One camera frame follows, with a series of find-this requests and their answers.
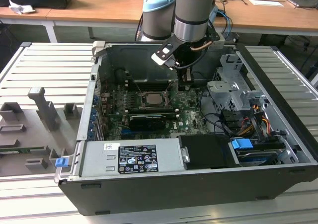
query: power supply label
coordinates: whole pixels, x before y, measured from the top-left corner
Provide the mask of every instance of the power supply label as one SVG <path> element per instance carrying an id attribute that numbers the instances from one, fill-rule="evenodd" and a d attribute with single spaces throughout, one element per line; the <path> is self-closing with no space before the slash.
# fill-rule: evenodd
<path id="1" fill-rule="evenodd" d="M 158 172 L 156 145 L 120 146 L 118 149 L 118 172 Z"/>

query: black power cable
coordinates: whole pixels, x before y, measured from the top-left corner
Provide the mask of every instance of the black power cable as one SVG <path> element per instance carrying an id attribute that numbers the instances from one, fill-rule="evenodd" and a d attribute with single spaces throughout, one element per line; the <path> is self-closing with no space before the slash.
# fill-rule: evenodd
<path id="1" fill-rule="evenodd" d="M 4 25 L 4 27 L 7 29 L 7 31 L 10 32 L 10 34 L 12 35 L 12 37 L 13 37 L 18 43 L 20 43 L 20 41 L 19 41 L 19 40 L 16 38 L 16 36 L 11 32 L 11 30 L 9 30 L 9 27 L 8 27 L 6 24 L 4 24 L 1 20 L 0 20 L 0 22 L 1 22 L 1 24 Z"/>
<path id="2" fill-rule="evenodd" d="M 302 71 L 305 64 L 307 63 L 308 59 L 314 54 L 314 52 L 316 51 L 316 49 L 318 48 L 318 44 L 316 45 L 316 47 L 314 48 L 314 50 L 309 54 L 309 56 L 306 58 L 306 60 L 304 61 L 304 63 L 302 64 L 301 68 L 299 69 L 299 71 Z"/>
<path id="3" fill-rule="evenodd" d="M 207 53 L 208 51 L 208 48 L 206 48 L 205 50 L 203 50 L 203 52 L 201 53 L 201 55 L 195 60 L 193 61 L 192 63 L 186 65 L 186 66 L 182 66 L 182 67 L 174 67 L 175 69 L 177 70 L 180 70 L 180 69 L 188 69 L 190 67 L 192 67 L 193 65 L 197 64 Z"/>

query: blue latch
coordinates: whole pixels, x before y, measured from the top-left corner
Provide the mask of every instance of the blue latch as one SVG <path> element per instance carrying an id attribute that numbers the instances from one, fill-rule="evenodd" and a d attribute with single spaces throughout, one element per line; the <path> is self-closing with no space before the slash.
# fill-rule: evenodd
<path id="1" fill-rule="evenodd" d="M 69 166 L 69 158 L 57 158 L 55 161 L 56 168 L 65 168 Z"/>
<path id="2" fill-rule="evenodd" d="M 250 139 L 234 139 L 232 141 L 232 146 L 234 149 L 252 149 L 252 148 L 254 148 Z"/>

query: wooden desk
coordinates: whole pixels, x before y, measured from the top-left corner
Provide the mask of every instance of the wooden desk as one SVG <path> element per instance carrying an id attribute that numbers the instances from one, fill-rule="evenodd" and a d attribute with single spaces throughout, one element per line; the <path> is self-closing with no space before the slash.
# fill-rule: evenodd
<path id="1" fill-rule="evenodd" d="M 318 36 L 318 10 L 295 7 L 285 1 L 284 7 L 253 5 L 245 0 L 230 0 L 225 5 L 233 21 L 233 32 Z M 33 14 L 18 15 L 0 7 L 3 23 L 44 25 L 51 42 L 57 42 L 54 26 L 136 28 L 142 13 L 143 0 L 72 0 L 67 9 L 36 8 Z M 215 28 L 220 31 L 225 20 L 217 17 Z"/>
<path id="2" fill-rule="evenodd" d="M 48 20 L 138 23 L 144 0 L 72 0 L 67 9 L 52 9 Z"/>
<path id="3" fill-rule="evenodd" d="M 227 15 L 233 21 L 233 31 L 269 33 L 269 34 L 303 34 L 312 32 L 318 35 L 318 10 L 296 8 L 288 1 L 280 2 L 284 7 L 253 5 L 245 0 L 230 0 L 225 5 Z M 219 9 L 223 5 L 217 2 Z M 221 18 L 215 21 L 219 26 Z"/>

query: blue connector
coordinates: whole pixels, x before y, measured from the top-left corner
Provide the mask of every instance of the blue connector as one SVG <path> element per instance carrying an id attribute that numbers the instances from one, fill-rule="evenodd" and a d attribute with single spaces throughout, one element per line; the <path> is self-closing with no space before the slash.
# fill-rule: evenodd
<path id="1" fill-rule="evenodd" d="M 93 104 L 96 105 L 98 103 L 99 97 L 97 95 L 94 95 L 93 98 Z"/>
<path id="2" fill-rule="evenodd" d="M 95 120 L 96 120 L 96 116 L 93 115 L 93 114 L 91 114 L 91 115 L 90 115 L 90 121 L 95 121 Z"/>
<path id="3" fill-rule="evenodd" d="M 88 131 L 87 135 L 88 135 L 89 137 L 93 137 L 93 136 L 94 136 L 94 132 L 93 132 L 93 131 Z"/>
<path id="4" fill-rule="evenodd" d="M 69 158 L 57 158 L 55 161 L 56 168 L 65 168 L 69 166 Z"/>
<path id="5" fill-rule="evenodd" d="M 252 148 L 254 148 L 250 139 L 234 139 L 232 141 L 232 146 L 234 149 L 252 149 Z"/>

